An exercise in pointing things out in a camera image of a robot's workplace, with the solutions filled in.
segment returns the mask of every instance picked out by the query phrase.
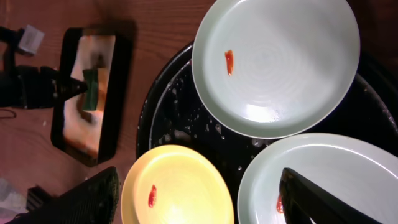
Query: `plate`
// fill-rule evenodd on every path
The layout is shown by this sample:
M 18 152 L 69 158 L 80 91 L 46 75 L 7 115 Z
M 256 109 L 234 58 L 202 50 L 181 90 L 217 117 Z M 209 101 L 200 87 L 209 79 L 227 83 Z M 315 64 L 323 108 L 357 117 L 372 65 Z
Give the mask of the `plate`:
M 123 185 L 124 224 L 234 223 L 228 188 L 201 154 L 160 146 L 141 156 Z
M 277 141 L 254 158 L 239 187 L 240 223 L 285 223 L 276 209 L 285 167 L 381 223 L 398 220 L 398 158 L 357 139 L 312 133 Z
M 345 0 L 217 0 L 195 38 L 193 79 L 208 111 L 229 129 L 282 138 L 337 107 L 359 51 L 358 25 Z

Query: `ketchup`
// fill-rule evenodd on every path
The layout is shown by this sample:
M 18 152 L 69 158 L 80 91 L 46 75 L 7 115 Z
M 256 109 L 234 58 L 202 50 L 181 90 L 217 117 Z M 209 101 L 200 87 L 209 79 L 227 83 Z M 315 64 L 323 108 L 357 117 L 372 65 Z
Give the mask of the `ketchup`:
M 225 59 L 228 75 L 231 76 L 232 71 L 234 70 L 234 54 L 232 53 L 232 50 L 225 52 Z
M 156 187 L 155 185 L 152 185 L 152 190 L 149 193 L 149 198 L 148 198 L 148 206 L 150 208 L 153 208 L 156 203 Z
M 284 206 L 282 205 L 282 197 L 278 196 L 278 202 L 276 203 L 276 210 L 279 214 L 284 213 Z

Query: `yellow plate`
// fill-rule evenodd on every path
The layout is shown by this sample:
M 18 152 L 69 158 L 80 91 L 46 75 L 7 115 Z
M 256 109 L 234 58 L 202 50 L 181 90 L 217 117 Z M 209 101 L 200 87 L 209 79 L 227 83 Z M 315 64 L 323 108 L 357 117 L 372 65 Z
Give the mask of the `yellow plate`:
M 155 202 L 149 206 L 156 188 Z M 121 197 L 123 224 L 234 223 L 228 188 L 201 154 L 182 146 L 160 146 L 131 167 Z

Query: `black tray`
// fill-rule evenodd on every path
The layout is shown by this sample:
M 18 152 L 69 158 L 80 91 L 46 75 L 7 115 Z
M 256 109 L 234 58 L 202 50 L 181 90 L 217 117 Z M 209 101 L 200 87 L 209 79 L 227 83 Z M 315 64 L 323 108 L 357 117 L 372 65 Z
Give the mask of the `black tray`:
M 192 79 L 192 44 L 162 70 L 142 107 L 137 158 L 153 147 L 179 144 L 203 154 L 223 176 L 234 204 L 244 171 L 277 139 L 253 139 L 220 124 L 202 105 Z M 369 142 L 398 156 L 398 80 L 361 54 L 358 74 L 337 109 L 306 133 L 334 133 Z
M 60 60 L 60 75 L 69 77 L 72 74 L 80 37 L 83 35 L 114 35 L 115 44 L 111 70 L 109 74 L 108 92 L 99 140 L 98 157 L 92 157 L 67 143 L 63 137 L 64 104 L 56 101 L 52 116 L 51 142 L 84 165 L 92 167 L 111 159 L 118 144 L 118 135 L 123 110 L 124 92 L 129 75 L 132 42 L 117 32 L 100 28 L 69 28 L 63 36 L 62 53 Z

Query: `green sponge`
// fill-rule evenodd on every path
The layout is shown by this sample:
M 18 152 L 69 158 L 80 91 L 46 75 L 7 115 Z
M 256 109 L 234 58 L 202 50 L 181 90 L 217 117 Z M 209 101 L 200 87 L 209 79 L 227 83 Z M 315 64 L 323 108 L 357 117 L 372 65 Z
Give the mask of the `green sponge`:
M 83 77 L 87 84 L 87 91 L 82 109 L 93 111 L 98 103 L 98 69 L 83 70 Z

